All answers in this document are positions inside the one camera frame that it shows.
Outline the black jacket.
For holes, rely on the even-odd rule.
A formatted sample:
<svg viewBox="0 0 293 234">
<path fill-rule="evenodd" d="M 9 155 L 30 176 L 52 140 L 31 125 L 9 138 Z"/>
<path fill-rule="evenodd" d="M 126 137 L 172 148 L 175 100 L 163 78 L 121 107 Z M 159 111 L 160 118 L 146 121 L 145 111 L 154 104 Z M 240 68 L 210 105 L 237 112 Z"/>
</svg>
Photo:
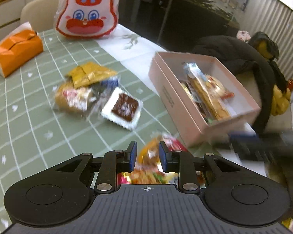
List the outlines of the black jacket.
<svg viewBox="0 0 293 234">
<path fill-rule="evenodd" d="M 252 128 L 256 133 L 264 132 L 271 116 L 275 84 L 274 73 L 267 60 L 248 43 L 226 35 L 202 37 L 192 52 L 216 57 L 233 75 L 253 73 L 259 91 L 261 111 Z"/>
</svg>

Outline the green checked tablecloth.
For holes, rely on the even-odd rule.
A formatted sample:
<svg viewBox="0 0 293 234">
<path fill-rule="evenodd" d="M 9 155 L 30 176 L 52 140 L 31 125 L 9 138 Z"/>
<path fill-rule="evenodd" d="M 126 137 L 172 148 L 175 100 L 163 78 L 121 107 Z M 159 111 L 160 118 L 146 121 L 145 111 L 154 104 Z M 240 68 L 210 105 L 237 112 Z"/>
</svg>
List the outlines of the green checked tablecloth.
<svg viewBox="0 0 293 234">
<path fill-rule="evenodd" d="M 80 165 L 87 181 L 97 173 L 94 157 L 141 149 L 159 133 L 177 134 L 161 99 L 96 42 L 68 42 L 47 31 L 44 53 L 8 79 L 0 77 L 0 229 L 3 233 L 225 233 L 230 226 L 212 215 L 202 201 L 180 193 L 174 184 L 123 184 L 111 195 L 91 198 L 85 212 L 63 226 L 33 228 L 11 223 L 4 193 L 19 180 L 59 163 Z M 75 89 L 65 75 L 78 64 L 98 63 L 117 71 L 127 92 L 143 102 L 138 124 L 127 130 L 95 109 L 97 93 Z"/>
</svg>

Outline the black white snack bar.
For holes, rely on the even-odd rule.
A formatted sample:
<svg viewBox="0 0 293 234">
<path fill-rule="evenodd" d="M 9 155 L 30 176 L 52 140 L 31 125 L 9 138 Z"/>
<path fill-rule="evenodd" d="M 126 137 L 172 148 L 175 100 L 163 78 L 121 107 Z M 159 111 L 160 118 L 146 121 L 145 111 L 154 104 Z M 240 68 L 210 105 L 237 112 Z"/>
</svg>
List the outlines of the black white snack bar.
<svg viewBox="0 0 293 234">
<path fill-rule="evenodd" d="M 183 87 L 184 91 L 188 95 L 188 97 L 192 100 L 192 102 L 197 106 L 199 112 L 201 113 L 202 117 L 206 121 L 206 123 L 210 124 L 215 121 L 214 116 L 210 113 L 206 105 L 203 103 L 202 99 L 192 87 L 189 81 L 181 81 L 181 86 Z"/>
</svg>

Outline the red pink snack bag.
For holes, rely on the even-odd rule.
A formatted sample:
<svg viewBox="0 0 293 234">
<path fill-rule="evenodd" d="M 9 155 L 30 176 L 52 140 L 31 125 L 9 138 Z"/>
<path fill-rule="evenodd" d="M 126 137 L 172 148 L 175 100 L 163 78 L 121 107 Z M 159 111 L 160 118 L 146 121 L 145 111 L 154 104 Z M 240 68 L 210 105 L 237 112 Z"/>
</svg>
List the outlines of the red pink snack bag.
<svg viewBox="0 0 293 234">
<path fill-rule="evenodd" d="M 187 151 L 186 147 L 175 137 L 167 133 L 154 132 L 149 141 L 137 155 L 135 169 L 132 172 L 119 173 L 117 184 L 178 184 L 176 172 L 163 171 L 158 146 L 165 142 L 168 150 Z"/>
</svg>

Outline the beige dining chair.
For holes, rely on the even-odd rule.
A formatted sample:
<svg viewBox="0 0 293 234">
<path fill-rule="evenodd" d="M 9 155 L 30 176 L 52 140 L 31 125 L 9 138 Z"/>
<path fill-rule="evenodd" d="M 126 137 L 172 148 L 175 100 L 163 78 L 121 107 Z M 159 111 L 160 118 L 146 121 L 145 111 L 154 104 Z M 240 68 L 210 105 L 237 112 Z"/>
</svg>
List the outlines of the beige dining chair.
<svg viewBox="0 0 293 234">
<path fill-rule="evenodd" d="M 54 27 L 54 17 L 59 0 L 34 0 L 24 6 L 20 23 L 29 23 L 36 32 L 43 32 Z"/>
</svg>

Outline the long biscuit packet blue top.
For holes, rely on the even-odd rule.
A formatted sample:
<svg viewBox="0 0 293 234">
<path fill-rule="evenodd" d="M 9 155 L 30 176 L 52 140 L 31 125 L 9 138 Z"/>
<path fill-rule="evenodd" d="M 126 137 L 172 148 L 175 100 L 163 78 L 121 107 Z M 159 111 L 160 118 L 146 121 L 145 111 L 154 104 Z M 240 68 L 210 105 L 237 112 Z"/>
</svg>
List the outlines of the long biscuit packet blue top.
<svg viewBox="0 0 293 234">
<path fill-rule="evenodd" d="M 210 113 L 214 116 L 215 121 L 227 119 L 230 117 L 225 101 L 213 89 L 198 65 L 195 62 L 185 63 L 184 71 L 187 76 L 187 81 L 198 93 L 203 103 L 206 105 Z"/>
</svg>

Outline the yellow plush toy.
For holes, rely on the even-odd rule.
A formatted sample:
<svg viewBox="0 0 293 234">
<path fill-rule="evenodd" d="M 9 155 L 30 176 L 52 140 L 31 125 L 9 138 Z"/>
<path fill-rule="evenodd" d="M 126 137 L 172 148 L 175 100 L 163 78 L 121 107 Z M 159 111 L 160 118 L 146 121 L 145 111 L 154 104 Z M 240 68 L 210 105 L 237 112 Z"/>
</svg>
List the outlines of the yellow plush toy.
<svg viewBox="0 0 293 234">
<path fill-rule="evenodd" d="M 264 32 L 256 32 L 248 44 L 255 48 L 269 63 L 275 77 L 275 84 L 272 93 L 273 116 L 282 115 L 287 111 L 291 101 L 290 83 L 286 81 L 279 69 L 276 60 L 280 58 L 278 45 Z"/>
</svg>

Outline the orange tissue box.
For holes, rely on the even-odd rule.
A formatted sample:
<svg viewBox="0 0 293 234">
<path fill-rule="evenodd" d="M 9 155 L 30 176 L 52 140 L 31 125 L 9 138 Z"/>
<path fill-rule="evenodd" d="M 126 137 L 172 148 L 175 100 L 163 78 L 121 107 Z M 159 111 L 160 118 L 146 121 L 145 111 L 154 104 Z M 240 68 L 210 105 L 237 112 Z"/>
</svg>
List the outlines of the orange tissue box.
<svg viewBox="0 0 293 234">
<path fill-rule="evenodd" d="M 38 33 L 26 22 L 0 41 L 0 75 L 3 78 L 44 51 Z"/>
</svg>

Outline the gold foil snack packet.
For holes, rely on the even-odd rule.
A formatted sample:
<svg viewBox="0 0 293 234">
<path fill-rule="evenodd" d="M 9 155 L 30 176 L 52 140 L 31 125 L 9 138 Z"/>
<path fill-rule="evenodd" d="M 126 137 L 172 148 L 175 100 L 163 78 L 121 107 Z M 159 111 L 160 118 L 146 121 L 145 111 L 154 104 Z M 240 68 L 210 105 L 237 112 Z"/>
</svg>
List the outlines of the gold foil snack packet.
<svg viewBox="0 0 293 234">
<path fill-rule="evenodd" d="M 87 87 L 116 76 L 117 71 L 106 68 L 93 62 L 87 62 L 70 70 L 65 77 L 69 78 L 75 89 Z"/>
</svg>

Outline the pink cardboard box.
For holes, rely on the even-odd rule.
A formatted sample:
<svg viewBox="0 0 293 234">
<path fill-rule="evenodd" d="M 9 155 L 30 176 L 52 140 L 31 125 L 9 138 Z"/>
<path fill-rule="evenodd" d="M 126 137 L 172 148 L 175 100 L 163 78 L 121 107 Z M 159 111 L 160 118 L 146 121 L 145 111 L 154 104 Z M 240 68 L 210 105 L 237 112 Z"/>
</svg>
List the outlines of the pink cardboard box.
<svg viewBox="0 0 293 234">
<path fill-rule="evenodd" d="M 185 65 L 197 65 L 204 77 L 213 79 L 232 93 L 228 99 L 220 99 L 220 112 L 226 110 L 228 117 L 218 119 L 204 103 L 202 94 L 190 84 L 193 75 L 188 75 Z M 260 107 L 237 78 L 215 57 L 191 53 L 157 52 L 151 63 L 149 77 L 173 119 L 185 145 L 197 145 L 212 138 L 226 135 L 252 124 Z"/>
</svg>

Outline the round bread in clear wrapper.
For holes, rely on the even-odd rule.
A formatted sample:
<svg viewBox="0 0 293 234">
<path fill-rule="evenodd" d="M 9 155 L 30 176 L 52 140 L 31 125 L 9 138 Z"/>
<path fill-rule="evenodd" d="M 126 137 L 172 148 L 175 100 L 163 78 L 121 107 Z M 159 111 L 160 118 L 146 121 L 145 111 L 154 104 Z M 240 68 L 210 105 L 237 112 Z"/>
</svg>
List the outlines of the round bread in clear wrapper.
<svg viewBox="0 0 293 234">
<path fill-rule="evenodd" d="M 97 100 L 89 87 L 75 89 L 73 83 L 63 83 L 54 94 L 53 108 L 67 113 L 86 113 Z"/>
</svg>

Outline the red white bunny bag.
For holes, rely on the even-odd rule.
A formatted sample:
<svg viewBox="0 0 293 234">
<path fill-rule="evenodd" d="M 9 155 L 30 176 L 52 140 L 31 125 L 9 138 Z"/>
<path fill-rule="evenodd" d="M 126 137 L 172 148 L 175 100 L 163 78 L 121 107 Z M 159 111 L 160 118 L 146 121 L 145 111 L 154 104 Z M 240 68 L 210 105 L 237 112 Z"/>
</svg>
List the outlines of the red white bunny bag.
<svg viewBox="0 0 293 234">
<path fill-rule="evenodd" d="M 54 27 L 69 38 L 100 39 L 118 25 L 119 0 L 59 0 Z"/>
</svg>

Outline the round cake orange wrapper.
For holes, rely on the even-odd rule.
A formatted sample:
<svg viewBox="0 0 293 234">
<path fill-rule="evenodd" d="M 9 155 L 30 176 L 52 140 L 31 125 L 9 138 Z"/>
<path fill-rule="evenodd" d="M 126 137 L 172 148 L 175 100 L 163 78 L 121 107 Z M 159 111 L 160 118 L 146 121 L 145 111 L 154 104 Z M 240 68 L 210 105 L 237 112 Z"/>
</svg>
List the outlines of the round cake orange wrapper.
<svg viewBox="0 0 293 234">
<path fill-rule="evenodd" d="M 206 74 L 206 78 L 221 99 L 229 99 L 234 97 L 234 93 L 227 90 L 227 88 L 223 86 L 223 84 L 216 79 L 216 77 Z"/>
</svg>

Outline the chocolate square white wrapper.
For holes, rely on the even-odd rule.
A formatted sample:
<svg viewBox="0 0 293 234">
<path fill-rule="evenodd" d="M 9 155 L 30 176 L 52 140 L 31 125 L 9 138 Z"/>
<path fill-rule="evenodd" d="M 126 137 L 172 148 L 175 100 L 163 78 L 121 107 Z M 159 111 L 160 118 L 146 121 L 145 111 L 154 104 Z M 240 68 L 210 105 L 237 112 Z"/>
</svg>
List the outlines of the chocolate square white wrapper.
<svg viewBox="0 0 293 234">
<path fill-rule="evenodd" d="M 127 130 L 134 130 L 141 117 L 142 107 L 142 101 L 131 97 L 127 92 L 116 87 L 100 114 L 105 119 Z"/>
</svg>

